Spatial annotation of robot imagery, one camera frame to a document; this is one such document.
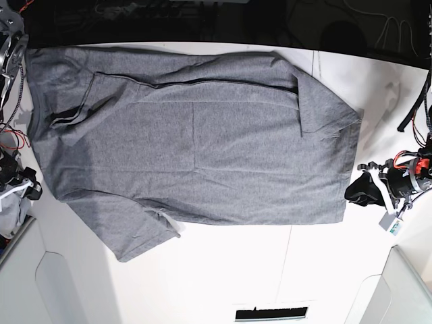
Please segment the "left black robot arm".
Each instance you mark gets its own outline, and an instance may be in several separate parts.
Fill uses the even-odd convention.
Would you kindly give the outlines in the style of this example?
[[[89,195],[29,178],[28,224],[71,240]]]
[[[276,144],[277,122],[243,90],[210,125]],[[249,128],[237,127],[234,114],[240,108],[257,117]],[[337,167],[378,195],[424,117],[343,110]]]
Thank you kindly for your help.
[[[419,149],[400,151],[383,165],[372,161],[358,165],[362,175],[344,194],[349,203],[385,207],[389,215],[400,218],[416,199],[431,191],[431,106],[427,99],[430,91],[431,71],[428,71],[420,95],[397,127],[397,131],[403,132],[411,126]]]

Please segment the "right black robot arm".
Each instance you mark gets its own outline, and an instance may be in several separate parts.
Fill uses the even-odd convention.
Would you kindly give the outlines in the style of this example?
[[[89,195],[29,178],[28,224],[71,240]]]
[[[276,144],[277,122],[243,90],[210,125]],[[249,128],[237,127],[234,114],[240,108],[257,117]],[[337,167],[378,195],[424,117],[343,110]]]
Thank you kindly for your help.
[[[13,146],[1,144],[1,198],[18,194],[31,201],[39,200],[43,189],[36,180],[36,171],[18,163],[18,154],[30,146],[28,137],[13,128],[11,122],[16,116],[24,92],[24,68],[22,61],[28,45],[21,13],[12,9],[7,1],[1,2],[1,133],[10,133],[16,138]],[[9,100],[15,81],[19,91],[16,106],[10,116],[4,118],[4,108]]]

